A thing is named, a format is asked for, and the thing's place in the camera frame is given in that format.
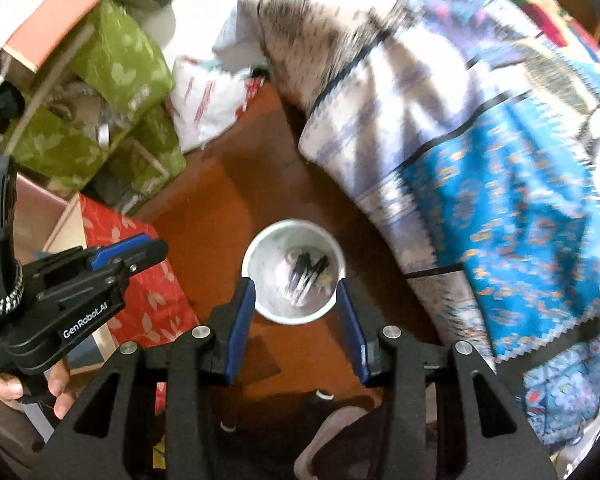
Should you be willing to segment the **person's left hand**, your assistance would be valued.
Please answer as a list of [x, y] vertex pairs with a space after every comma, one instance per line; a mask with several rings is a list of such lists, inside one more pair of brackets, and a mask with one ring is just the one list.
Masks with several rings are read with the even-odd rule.
[[76, 403], [76, 388], [71, 377], [71, 368], [66, 359], [58, 361], [45, 373], [45, 386], [42, 380], [27, 377], [26, 380], [9, 374], [0, 375], [0, 401], [9, 408], [20, 411], [25, 396], [48, 394], [53, 398], [52, 408], [58, 419], [63, 419]]

